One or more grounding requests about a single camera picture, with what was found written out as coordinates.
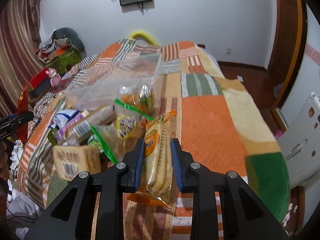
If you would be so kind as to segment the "left hand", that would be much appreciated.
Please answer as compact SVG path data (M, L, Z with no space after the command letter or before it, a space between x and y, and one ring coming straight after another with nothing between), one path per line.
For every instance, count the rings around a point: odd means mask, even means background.
M0 158L0 169L1 169L0 175L4 181L7 181L10 177L9 166L7 163L8 155L5 152L6 149L7 149L7 147L6 147L5 143L1 141L2 153L1 153L1 158Z

